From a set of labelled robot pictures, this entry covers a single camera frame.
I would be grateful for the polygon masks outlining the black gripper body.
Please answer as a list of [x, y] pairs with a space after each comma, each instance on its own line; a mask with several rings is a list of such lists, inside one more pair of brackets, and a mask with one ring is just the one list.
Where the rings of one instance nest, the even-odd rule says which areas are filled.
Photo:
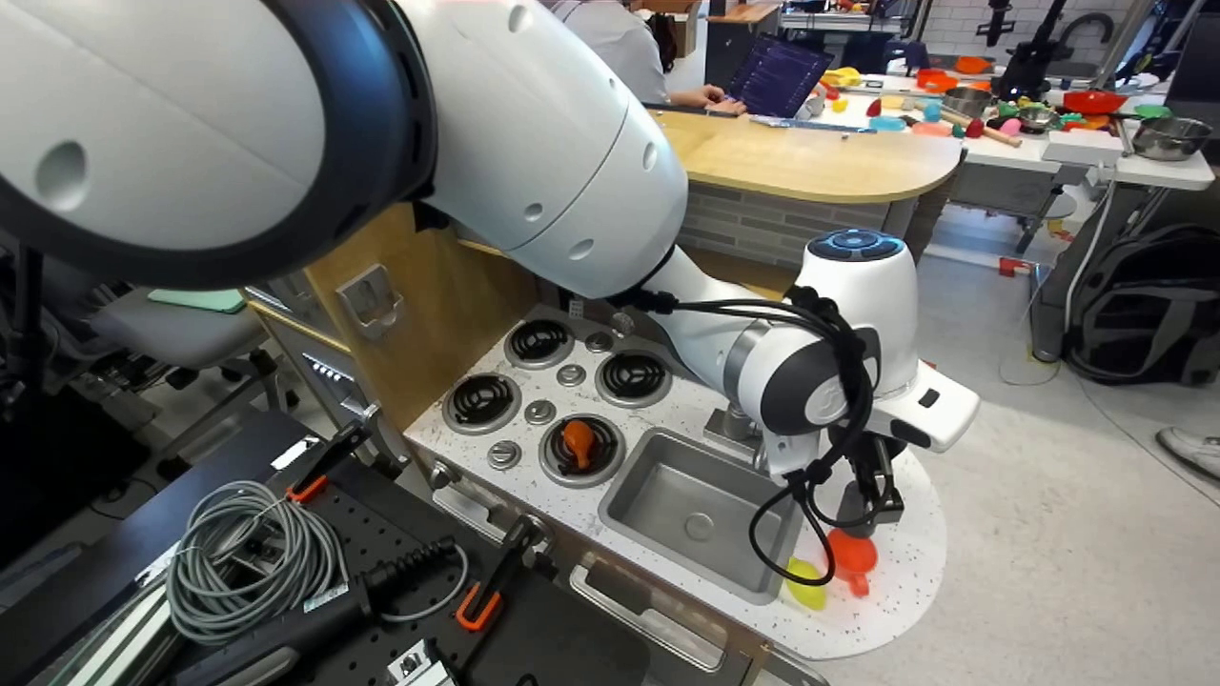
[[895, 489], [891, 457], [901, 455], [895, 438], [867, 433], [851, 448], [851, 485], [837, 500], [843, 531], [876, 531], [905, 519], [905, 494]]

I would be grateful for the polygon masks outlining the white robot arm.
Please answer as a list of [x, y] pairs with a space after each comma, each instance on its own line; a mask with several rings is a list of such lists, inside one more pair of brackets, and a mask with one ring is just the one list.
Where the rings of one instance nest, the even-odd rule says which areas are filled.
[[763, 302], [677, 247], [688, 169], [541, 0], [0, 0], [0, 225], [142, 284], [306, 265], [397, 203], [649, 312], [792, 494], [873, 438], [946, 448], [981, 396], [916, 350], [916, 264], [807, 251]]

